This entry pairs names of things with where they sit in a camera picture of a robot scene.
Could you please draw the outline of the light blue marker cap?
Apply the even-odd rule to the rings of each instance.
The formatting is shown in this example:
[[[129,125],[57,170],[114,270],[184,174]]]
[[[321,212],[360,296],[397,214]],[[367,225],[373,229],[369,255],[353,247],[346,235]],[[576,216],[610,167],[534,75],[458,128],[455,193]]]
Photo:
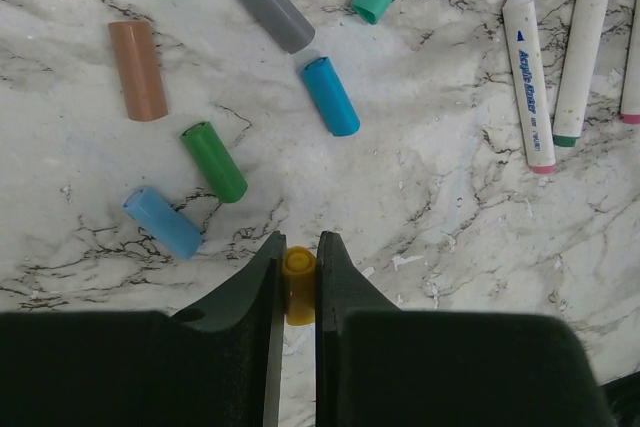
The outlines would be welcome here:
[[[123,203],[123,210],[172,255],[190,259],[202,243],[200,230],[152,187],[134,191]]]

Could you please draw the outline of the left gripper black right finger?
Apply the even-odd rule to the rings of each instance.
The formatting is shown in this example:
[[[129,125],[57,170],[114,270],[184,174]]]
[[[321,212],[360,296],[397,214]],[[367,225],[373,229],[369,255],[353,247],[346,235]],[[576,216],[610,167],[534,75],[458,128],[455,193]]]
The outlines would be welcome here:
[[[354,266],[340,234],[324,231],[315,271],[316,424],[335,426],[340,380],[339,342],[354,311],[396,311],[398,307]]]

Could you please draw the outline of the pink capped white marker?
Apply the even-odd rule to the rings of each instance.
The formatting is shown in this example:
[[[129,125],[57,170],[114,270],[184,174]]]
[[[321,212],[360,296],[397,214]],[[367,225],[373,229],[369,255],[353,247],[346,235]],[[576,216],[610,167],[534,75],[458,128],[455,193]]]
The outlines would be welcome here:
[[[506,0],[502,14],[527,164],[549,175],[556,158],[534,1]]]

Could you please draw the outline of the yellow marker cap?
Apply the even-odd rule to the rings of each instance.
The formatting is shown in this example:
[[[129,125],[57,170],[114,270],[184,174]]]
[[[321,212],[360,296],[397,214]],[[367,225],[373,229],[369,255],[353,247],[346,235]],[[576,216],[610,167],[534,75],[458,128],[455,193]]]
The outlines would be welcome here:
[[[315,321],[315,256],[304,247],[287,250],[282,267],[286,322],[305,326]]]

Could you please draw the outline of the dark green capped white marker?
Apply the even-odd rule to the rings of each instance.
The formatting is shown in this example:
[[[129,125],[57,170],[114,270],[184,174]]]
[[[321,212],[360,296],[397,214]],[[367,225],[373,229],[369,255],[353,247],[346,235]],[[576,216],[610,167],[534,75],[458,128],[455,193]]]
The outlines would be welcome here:
[[[553,142],[573,147],[586,114],[609,0],[575,0],[553,121]]]

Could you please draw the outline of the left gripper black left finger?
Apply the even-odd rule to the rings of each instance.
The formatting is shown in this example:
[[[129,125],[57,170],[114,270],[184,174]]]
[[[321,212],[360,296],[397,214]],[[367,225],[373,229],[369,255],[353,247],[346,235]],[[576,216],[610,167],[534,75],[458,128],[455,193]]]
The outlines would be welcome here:
[[[182,326],[179,399],[197,425],[276,426],[284,336],[286,237],[172,316]]]

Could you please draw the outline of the grey marker cap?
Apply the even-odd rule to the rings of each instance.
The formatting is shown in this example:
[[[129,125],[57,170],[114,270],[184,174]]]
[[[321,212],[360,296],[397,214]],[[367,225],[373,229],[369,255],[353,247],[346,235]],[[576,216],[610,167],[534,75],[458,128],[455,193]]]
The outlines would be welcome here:
[[[311,44],[315,28],[291,0],[239,0],[249,15],[288,54]]]

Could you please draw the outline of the brown marker cap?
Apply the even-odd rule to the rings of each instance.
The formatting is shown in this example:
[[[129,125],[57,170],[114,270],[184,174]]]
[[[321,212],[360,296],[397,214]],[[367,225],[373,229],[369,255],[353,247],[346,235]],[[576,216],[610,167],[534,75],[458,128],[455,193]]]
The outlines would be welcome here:
[[[127,115],[150,122],[168,115],[168,106],[153,40],[147,21],[108,24]]]

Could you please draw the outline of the green marker cap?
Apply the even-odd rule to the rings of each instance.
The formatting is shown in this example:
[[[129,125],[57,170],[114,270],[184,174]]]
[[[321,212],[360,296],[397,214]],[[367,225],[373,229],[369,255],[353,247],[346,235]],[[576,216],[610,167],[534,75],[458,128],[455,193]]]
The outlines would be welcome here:
[[[180,140],[222,203],[236,203],[245,195],[247,181],[210,122],[192,125],[181,133]]]

